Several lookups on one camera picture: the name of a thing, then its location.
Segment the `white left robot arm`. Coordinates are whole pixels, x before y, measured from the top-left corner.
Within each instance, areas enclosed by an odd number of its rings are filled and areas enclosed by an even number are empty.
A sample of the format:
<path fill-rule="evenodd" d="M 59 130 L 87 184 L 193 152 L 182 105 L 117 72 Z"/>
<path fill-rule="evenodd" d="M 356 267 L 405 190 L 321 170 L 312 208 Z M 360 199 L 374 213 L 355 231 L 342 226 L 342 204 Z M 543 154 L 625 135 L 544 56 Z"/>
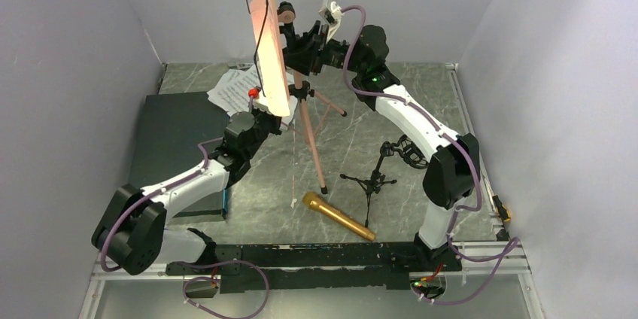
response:
<path fill-rule="evenodd" d="M 166 223 L 212 193 L 237 184 L 270 135 L 281 134 L 281 118 L 260 108 L 230 117 L 218 146 L 191 169 L 158 184 L 119 187 L 91 242 L 102 270 L 139 275 L 154 263 L 177 263 L 205 274 L 218 264 L 216 242 L 198 229 L 174 231 Z"/>

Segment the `pink perforated music stand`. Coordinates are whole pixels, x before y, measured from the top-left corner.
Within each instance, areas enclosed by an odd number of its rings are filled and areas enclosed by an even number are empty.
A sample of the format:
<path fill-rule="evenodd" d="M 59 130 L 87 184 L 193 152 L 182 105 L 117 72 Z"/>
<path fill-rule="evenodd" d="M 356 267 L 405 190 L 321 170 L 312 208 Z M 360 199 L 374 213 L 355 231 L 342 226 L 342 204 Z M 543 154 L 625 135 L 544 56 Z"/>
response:
<path fill-rule="evenodd" d="M 320 191 L 326 194 L 328 188 L 317 150 L 316 129 L 311 124 L 308 112 L 308 98 L 322 101 L 326 105 L 326 113 L 335 111 L 343 117 L 348 113 L 313 88 L 306 79 L 309 75 L 303 75 L 285 66 L 282 50 L 286 47 L 286 41 L 281 33 L 281 26 L 286 23 L 294 25 L 296 11 L 293 5 L 277 0 L 252 0 L 246 1 L 246 5 L 256 43 L 253 55 L 254 67 L 257 69 L 262 93 L 269 101 L 270 110 L 279 117 L 290 114 L 288 99 L 292 99 L 292 103 L 296 104 L 293 115 L 296 112 L 299 113 L 302 124 L 301 135 L 313 156 Z M 328 39 L 333 37 L 338 27 L 328 25 Z"/>

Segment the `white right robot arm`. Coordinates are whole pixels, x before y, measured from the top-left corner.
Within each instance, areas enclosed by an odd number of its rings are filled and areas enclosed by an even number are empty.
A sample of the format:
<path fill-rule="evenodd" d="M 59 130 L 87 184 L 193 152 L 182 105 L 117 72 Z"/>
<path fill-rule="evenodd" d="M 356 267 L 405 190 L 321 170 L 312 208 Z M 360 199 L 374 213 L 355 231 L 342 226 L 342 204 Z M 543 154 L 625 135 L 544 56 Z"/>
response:
<path fill-rule="evenodd" d="M 440 123 L 391 73 L 385 62 L 389 47 L 383 28 L 365 25 L 351 43 L 329 38 L 327 29 L 315 23 L 310 31 L 297 34 L 293 24 L 281 25 L 284 63 L 303 74 L 318 74 L 324 66 L 355 73 L 354 78 L 345 78 L 347 88 L 400 129 L 424 156 L 422 187 L 430 202 L 415 236 L 414 253 L 419 267 L 435 269 L 450 248 L 454 209 L 480 181 L 479 143 L 475 136 L 460 135 Z"/>

